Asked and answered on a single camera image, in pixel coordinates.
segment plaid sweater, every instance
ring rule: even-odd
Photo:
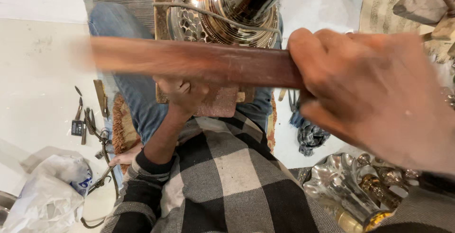
[[[170,162],[153,164],[141,152],[123,184],[102,233],[343,232],[238,112],[191,119]],[[375,232],[455,232],[454,207],[414,188]]]

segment checkered cloth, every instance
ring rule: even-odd
[[[141,152],[123,184],[102,233],[343,232],[238,112],[191,119],[170,162],[156,165]]]
[[[304,156],[312,156],[314,155],[313,149],[324,145],[329,137],[330,133],[304,119],[297,134],[297,140],[300,144],[299,152]]]

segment plastic bag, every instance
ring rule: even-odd
[[[67,232],[82,217],[90,185],[82,158],[52,155],[33,170],[0,232]]]

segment battery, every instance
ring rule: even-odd
[[[73,120],[71,123],[71,135],[82,136],[83,125],[83,121]]]

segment jeans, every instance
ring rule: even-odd
[[[92,36],[154,38],[132,13],[117,3],[97,3],[88,25]],[[281,43],[277,42],[275,48],[280,49]],[[161,125],[168,113],[168,105],[156,102],[155,81],[150,76],[116,73],[114,80],[130,108],[134,128],[145,144]],[[256,88],[254,101],[237,104],[236,110],[266,130],[268,115],[272,112],[272,90],[270,87]]]

